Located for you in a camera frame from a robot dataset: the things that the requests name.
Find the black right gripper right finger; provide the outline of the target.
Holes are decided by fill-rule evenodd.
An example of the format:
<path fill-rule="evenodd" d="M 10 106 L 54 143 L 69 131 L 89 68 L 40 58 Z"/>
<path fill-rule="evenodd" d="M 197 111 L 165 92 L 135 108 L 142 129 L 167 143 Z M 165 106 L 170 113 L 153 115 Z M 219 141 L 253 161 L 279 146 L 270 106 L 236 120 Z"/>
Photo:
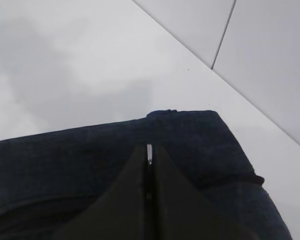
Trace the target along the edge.
<path fill-rule="evenodd" d="M 157 240 L 258 240 L 248 227 L 221 213 L 178 170 L 162 146 L 152 163 Z"/>

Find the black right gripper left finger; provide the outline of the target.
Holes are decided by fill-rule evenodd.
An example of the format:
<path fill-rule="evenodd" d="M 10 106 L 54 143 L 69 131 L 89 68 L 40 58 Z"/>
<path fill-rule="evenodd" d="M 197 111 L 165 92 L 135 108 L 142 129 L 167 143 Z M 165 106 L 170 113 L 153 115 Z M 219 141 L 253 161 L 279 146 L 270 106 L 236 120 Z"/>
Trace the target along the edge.
<path fill-rule="evenodd" d="M 92 206 L 52 236 L 54 240 L 147 240 L 144 166 L 146 148 L 137 146 L 112 185 Z"/>

